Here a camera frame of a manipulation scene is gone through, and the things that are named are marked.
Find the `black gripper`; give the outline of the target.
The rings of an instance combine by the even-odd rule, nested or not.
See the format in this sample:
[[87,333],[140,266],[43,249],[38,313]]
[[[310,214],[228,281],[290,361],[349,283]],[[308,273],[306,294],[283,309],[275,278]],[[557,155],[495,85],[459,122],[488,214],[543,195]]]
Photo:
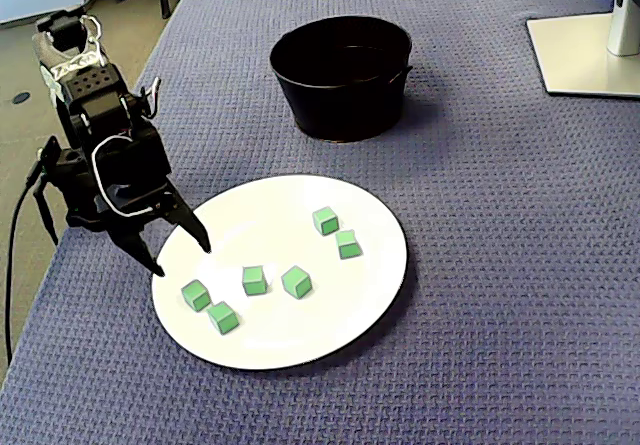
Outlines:
[[168,158],[153,126],[93,127],[89,136],[89,229],[107,231],[113,243],[148,271],[164,277],[140,233],[158,218],[177,225],[205,253],[204,224],[172,188]]

